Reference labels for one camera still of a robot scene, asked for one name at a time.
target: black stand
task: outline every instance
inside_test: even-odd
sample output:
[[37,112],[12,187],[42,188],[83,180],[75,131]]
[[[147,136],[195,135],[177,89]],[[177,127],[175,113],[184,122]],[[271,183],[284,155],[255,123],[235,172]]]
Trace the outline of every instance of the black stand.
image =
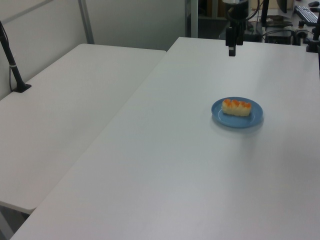
[[[320,8],[312,7],[310,8],[310,10],[314,13],[319,13]],[[318,20],[316,21],[313,38],[307,37],[305,39],[305,43],[308,44],[308,46],[306,46],[306,51],[308,53],[319,53],[319,46],[320,46],[319,35],[320,35],[320,18],[318,17]]]
[[6,58],[8,59],[10,68],[12,70],[12,73],[14,75],[14,78],[16,80],[16,88],[12,90],[13,92],[17,93],[23,93],[25,90],[31,88],[30,84],[25,84],[24,81],[22,81],[21,75],[19,73],[18,67],[16,65],[14,56],[12,55],[12,52],[9,47],[9,42],[6,38],[6,34],[4,31],[4,27],[0,21],[0,42],[3,47],[4,53],[6,55]]

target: computer mouse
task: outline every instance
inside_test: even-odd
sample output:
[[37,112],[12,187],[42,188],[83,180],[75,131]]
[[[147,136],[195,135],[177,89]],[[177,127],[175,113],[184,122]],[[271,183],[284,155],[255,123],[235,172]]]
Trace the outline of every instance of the computer mouse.
[[308,4],[308,6],[311,8],[318,7],[319,5],[320,3],[318,1],[313,1]]

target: microphone stand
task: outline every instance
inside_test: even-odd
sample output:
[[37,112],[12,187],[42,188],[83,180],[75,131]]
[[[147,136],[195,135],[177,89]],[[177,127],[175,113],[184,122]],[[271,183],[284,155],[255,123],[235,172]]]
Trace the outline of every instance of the microphone stand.
[[12,91],[17,93],[23,93],[25,90],[31,88],[31,85],[25,84],[24,81],[22,81],[14,56],[12,55],[12,52],[9,47],[9,42],[5,34],[4,26],[2,25],[1,21],[0,21],[0,42],[3,47],[4,53],[6,55],[6,58],[8,59],[10,69],[12,70],[12,73],[16,80],[16,88],[13,89]]

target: cake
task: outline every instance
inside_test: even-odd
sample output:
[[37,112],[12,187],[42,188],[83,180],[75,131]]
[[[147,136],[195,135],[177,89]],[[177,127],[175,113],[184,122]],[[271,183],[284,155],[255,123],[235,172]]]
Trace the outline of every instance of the cake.
[[250,114],[251,103],[236,99],[225,99],[222,102],[222,111],[225,114],[246,117]]

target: computer equipment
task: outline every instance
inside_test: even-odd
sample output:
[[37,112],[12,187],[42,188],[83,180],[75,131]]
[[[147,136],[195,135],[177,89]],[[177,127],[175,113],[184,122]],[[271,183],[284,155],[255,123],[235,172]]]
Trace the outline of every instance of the computer equipment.
[[318,1],[313,1],[313,2],[308,3],[308,6],[311,8],[318,7],[319,5],[320,5],[320,3]]
[[317,25],[318,17],[305,6],[295,6],[294,12],[304,21],[309,27]]

